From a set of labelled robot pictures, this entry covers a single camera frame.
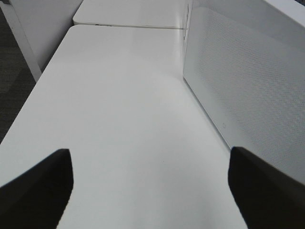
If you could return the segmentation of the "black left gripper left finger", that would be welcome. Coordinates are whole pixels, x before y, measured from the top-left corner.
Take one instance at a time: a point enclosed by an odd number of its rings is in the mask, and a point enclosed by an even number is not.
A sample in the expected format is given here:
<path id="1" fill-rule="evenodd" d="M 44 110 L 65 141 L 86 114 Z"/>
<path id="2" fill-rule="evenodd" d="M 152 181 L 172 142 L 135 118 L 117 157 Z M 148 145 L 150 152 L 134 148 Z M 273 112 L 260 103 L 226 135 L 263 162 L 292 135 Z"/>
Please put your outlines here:
<path id="1" fill-rule="evenodd" d="M 0 188 L 2 229 L 55 229 L 73 190 L 68 149 L 59 149 Z"/>

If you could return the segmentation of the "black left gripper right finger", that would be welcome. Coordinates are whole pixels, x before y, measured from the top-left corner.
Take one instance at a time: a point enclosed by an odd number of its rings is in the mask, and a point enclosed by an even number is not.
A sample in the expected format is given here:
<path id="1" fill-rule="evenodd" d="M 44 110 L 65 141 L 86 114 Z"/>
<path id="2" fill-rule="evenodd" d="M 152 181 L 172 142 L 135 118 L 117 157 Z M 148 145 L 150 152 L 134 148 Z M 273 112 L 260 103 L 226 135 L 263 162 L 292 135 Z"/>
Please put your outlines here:
<path id="1" fill-rule="evenodd" d="M 249 229 L 305 227 L 305 186 L 243 147 L 231 149 L 228 185 Z"/>

